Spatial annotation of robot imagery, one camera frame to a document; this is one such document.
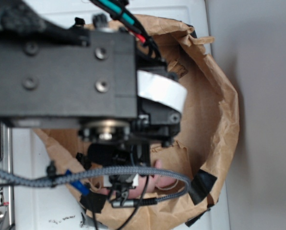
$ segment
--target brown paper bag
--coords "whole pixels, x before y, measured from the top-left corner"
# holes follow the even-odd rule
[[[194,38],[194,28],[182,22],[137,15],[147,32],[158,43],[161,53],[168,61],[168,71],[175,71],[180,83],[188,90],[181,121],[181,132],[172,147],[151,149],[152,163],[162,159],[165,169],[183,173],[193,179],[202,169],[217,177],[207,198],[194,205],[189,195],[159,203],[156,206],[141,207],[126,230],[169,230],[203,213],[208,205],[214,205],[219,198],[227,171],[232,162],[238,141],[239,113],[238,96],[225,74],[210,54],[205,54],[204,44],[213,42],[213,37]],[[121,26],[111,22],[113,28]],[[58,171],[67,169],[81,172],[83,167],[74,158],[77,152],[87,153],[89,143],[81,142],[76,130],[36,130],[46,145],[48,154],[55,160]],[[100,180],[93,180],[93,188],[101,186]],[[146,197],[169,194],[170,191],[155,191]],[[68,186],[79,201],[80,193]],[[118,228],[133,209],[113,209],[106,203],[97,220],[110,229]]]

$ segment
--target white surface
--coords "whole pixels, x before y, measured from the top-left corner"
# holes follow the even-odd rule
[[[182,114],[187,97],[185,87],[171,79],[142,70],[137,72],[137,78],[138,96],[169,106]]]
[[[13,130],[15,174],[29,178],[42,177],[46,175],[48,163],[46,149],[32,131]],[[81,229],[79,226],[83,210],[64,186],[55,189],[16,187],[14,200],[16,230]]]
[[[212,52],[239,92],[232,230],[286,230],[286,0],[207,0]]]

